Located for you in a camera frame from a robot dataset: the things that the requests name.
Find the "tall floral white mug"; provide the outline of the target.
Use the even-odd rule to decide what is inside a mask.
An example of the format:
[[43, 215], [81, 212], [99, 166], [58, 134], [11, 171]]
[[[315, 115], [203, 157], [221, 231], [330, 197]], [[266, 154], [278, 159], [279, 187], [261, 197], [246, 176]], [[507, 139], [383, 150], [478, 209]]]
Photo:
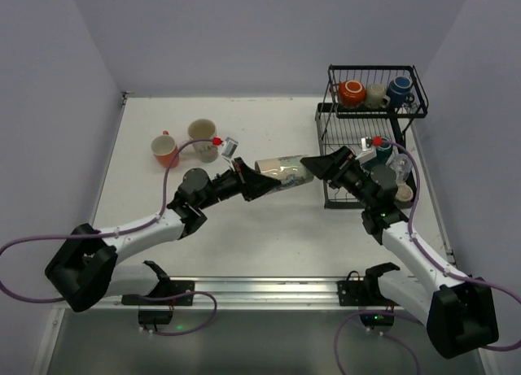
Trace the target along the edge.
[[280, 185], [271, 193], [289, 190], [313, 181], [314, 175], [300, 162], [306, 155], [290, 155], [255, 162], [255, 170], [260, 174], [279, 180]]

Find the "cream floral mug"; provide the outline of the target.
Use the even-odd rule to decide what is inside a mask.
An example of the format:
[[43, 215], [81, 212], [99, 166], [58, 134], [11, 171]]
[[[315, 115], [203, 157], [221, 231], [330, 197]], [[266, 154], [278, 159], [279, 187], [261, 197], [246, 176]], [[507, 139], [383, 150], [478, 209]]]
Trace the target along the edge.
[[194, 143], [180, 153], [183, 159], [198, 159], [209, 164], [218, 158], [217, 146], [212, 144], [213, 138], [217, 135], [217, 128], [211, 120], [195, 120], [188, 126], [187, 135], [189, 141]]

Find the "salmon orange mug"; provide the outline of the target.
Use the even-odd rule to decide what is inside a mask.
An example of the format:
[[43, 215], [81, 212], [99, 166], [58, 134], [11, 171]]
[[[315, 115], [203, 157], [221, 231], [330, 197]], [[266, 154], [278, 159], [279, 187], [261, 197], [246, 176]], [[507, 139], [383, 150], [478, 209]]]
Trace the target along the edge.
[[163, 131], [151, 142], [151, 152], [164, 168], [175, 168], [179, 164], [178, 146], [168, 131]]

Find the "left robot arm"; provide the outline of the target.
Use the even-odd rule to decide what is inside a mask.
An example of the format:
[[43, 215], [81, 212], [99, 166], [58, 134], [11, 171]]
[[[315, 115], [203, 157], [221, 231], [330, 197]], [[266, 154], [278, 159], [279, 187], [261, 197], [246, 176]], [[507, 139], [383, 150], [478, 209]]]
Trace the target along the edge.
[[126, 259], [194, 234], [207, 220], [205, 208], [238, 194], [252, 201], [281, 184], [240, 158], [215, 177], [202, 168], [191, 169], [173, 200], [155, 215], [102, 230], [89, 224], [77, 226], [46, 266], [45, 275], [74, 312], [83, 312], [109, 296], [136, 294], [157, 300], [169, 284], [166, 272], [151, 261], [126, 266]]

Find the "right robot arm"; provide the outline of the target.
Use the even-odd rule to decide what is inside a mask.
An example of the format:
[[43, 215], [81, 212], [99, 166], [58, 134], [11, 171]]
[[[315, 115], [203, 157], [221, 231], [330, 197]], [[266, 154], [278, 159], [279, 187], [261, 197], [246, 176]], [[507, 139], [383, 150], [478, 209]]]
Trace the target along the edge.
[[346, 146], [300, 161], [331, 188], [346, 189], [364, 207], [366, 232], [412, 272], [414, 281], [391, 267], [367, 271], [370, 293], [402, 306], [421, 322], [438, 353], [451, 359], [499, 339], [492, 291], [428, 248], [395, 204], [396, 174], [382, 164], [366, 172]]

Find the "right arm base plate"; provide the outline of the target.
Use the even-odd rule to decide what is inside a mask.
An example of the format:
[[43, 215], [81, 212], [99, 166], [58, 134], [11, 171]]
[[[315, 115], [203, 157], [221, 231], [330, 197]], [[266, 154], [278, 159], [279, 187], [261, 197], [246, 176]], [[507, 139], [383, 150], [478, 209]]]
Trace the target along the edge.
[[375, 277], [362, 276], [358, 271], [351, 271], [336, 286], [341, 307], [386, 307], [392, 303], [381, 295]]

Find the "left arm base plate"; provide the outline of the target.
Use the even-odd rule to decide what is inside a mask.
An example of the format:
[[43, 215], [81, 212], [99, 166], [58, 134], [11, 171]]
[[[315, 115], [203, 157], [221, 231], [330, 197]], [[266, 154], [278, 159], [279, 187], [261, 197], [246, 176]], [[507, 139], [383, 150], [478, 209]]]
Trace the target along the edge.
[[[159, 287], [155, 288], [148, 297], [166, 298], [169, 296], [187, 294], [195, 290], [195, 282], [192, 280], [170, 280], [169, 282], [161, 282]], [[193, 296], [187, 295], [179, 299], [151, 301], [139, 298], [137, 295], [123, 295], [121, 303], [125, 306], [191, 306]]]

